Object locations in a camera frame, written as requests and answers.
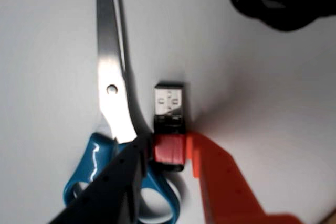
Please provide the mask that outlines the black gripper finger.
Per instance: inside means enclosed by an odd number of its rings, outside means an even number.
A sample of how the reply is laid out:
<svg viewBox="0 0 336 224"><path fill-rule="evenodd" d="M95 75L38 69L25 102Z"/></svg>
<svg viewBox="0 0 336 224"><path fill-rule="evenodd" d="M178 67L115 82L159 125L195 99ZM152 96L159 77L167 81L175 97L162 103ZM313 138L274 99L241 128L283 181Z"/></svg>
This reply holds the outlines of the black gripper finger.
<svg viewBox="0 0 336 224"><path fill-rule="evenodd" d="M152 135L123 145L91 135L86 150L66 183L66 208L51 223L136 223L140 187L152 156Z"/></svg>

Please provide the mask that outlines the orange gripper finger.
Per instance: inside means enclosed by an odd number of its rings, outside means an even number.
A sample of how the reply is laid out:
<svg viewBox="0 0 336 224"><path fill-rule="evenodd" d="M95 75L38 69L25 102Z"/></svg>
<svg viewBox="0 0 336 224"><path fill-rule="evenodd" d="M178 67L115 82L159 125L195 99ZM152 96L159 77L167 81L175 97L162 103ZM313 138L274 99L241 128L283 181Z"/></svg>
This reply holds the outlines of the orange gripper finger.
<svg viewBox="0 0 336 224"><path fill-rule="evenodd" d="M199 180L206 223L300 223L290 214L267 214L229 152L199 133L186 136L186 157Z"/></svg>

